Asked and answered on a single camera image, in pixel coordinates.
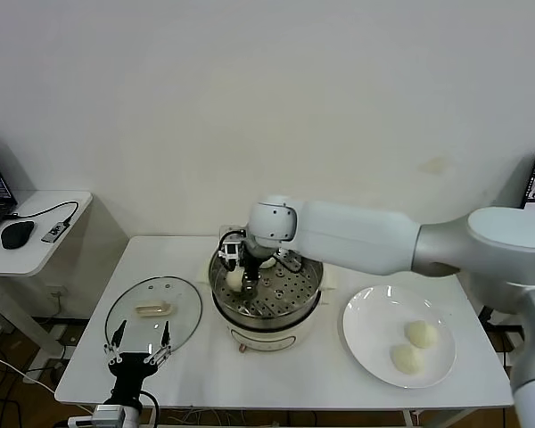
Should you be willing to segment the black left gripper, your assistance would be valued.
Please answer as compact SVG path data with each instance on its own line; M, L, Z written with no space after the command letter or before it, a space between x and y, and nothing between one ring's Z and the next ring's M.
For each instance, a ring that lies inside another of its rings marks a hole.
M112 334L108 343L103 345L110 373L115 377L107 404L140 404L139 397L144 379L154 375L171 355L169 321L163 328L160 347L154 348L149 355L143 352L120 353L127 321L123 320Z

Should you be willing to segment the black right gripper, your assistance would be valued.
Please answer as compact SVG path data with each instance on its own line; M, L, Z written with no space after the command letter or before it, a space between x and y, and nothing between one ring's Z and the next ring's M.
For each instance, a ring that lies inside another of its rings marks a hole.
M234 272L239 267L239 259L221 259L222 266L227 272ZM244 247L242 255L242 266L244 278L242 280L242 296L255 297L258 293L259 268L262 259L255 257Z

